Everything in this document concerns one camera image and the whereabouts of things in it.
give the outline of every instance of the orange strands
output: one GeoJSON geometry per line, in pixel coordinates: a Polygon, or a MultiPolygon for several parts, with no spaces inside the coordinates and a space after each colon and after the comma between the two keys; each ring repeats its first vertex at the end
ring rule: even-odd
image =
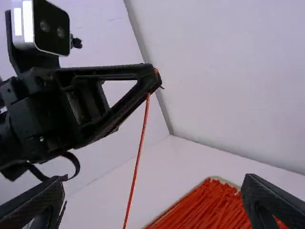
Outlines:
{"type": "MultiPolygon", "coordinates": [[[[278,221],[281,229],[288,229],[278,221]]],[[[146,229],[251,229],[237,189],[206,179],[146,229]]]]}

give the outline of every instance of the orange string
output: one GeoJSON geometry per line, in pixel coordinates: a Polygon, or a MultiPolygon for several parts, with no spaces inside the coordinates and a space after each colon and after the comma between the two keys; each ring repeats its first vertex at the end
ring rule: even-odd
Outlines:
{"type": "Polygon", "coordinates": [[[132,178],[132,186],[130,188],[130,194],[129,194],[128,204],[127,204],[123,229],[125,229],[126,226],[127,226],[130,206],[132,204],[132,196],[133,196],[133,191],[134,191],[134,185],[135,185],[135,181],[137,179],[140,156],[141,156],[142,146],[143,146],[143,142],[144,142],[144,135],[145,135],[145,130],[146,130],[147,118],[148,118],[149,103],[150,103],[150,94],[147,94],[143,128],[142,128],[142,133],[141,133],[141,139],[140,139],[140,144],[139,144],[139,149],[138,149],[137,160],[135,162],[135,167],[134,167],[134,173],[133,173],[133,178],[132,178]]]}

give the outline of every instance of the white wall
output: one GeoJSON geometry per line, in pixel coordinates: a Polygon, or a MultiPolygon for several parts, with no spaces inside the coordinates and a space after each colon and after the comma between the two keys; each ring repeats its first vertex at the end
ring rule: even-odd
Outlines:
{"type": "Polygon", "coordinates": [[[125,2],[175,135],[305,174],[305,1],[125,2]]]}
{"type": "MultiPolygon", "coordinates": [[[[83,39],[83,49],[72,50],[68,58],[61,59],[67,66],[103,66],[143,62],[132,31],[123,0],[53,0],[65,9],[71,19],[71,31],[83,39]]],[[[7,79],[14,75],[6,47],[4,11],[10,1],[0,1],[0,75],[7,79]]],[[[105,86],[110,103],[117,101],[130,83],[113,83],[105,86]]],[[[67,195],[75,193],[92,181],[136,156],[144,116],[144,105],[139,107],[122,125],[120,131],[83,149],[75,151],[81,162],[78,177],[65,183],[67,195]]],[[[152,96],[145,138],[149,147],[168,136],[168,129],[155,96],[152,96]]],[[[73,174],[74,168],[65,159],[55,159],[40,166],[46,175],[73,174]]],[[[12,183],[0,176],[0,204],[38,184],[30,173],[12,183]]]]}

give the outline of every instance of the camera lens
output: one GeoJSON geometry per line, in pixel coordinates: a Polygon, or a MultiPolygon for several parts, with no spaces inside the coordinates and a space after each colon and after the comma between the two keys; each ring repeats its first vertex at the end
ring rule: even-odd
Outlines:
{"type": "Polygon", "coordinates": [[[64,38],[65,37],[65,31],[63,30],[62,27],[58,27],[57,28],[57,34],[60,38],[64,38]]]}
{"type": "Polygon", "coordinates": [[[41,21],[40,22],[40,28],[44,32],[50,32],[50,27],[49,27],[49,25],[45,21],[41,21]]]}

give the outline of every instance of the cable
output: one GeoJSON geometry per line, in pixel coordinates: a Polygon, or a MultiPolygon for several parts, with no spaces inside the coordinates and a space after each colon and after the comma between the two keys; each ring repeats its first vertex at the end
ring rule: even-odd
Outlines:
{"type": "Polygon", "coordinates": [[[126,226],[127,226],[130,206],[131,206],[131,203],[132,203],[132,196],[133,196],[133,191],[134,191],[134,185],[135,185],[135,181],[137,179],[138,167],[139,167],[139,162],[140,162],[140,157],[141,157],[141,150],[142,150],[142,146],[143,146],[144,135],[145,135],[145,130],[146,130],[146,124],[147,124],[149,103],[150,103],[150,94],[147,94],[146,107],[145,107],[145,115],[144,115],[144,121],[143,121],[142,133],[141,133],[141,139],[140,139],[140,144],[139,144],[139,149],[138,149],[137,160],[135,162],[133,178],[132,178],[132,186],[130,188],[130,194],[129,194],[128,204],[127,204],[127,209],[126,209],[123,229],[125,229],[126,226]]]}

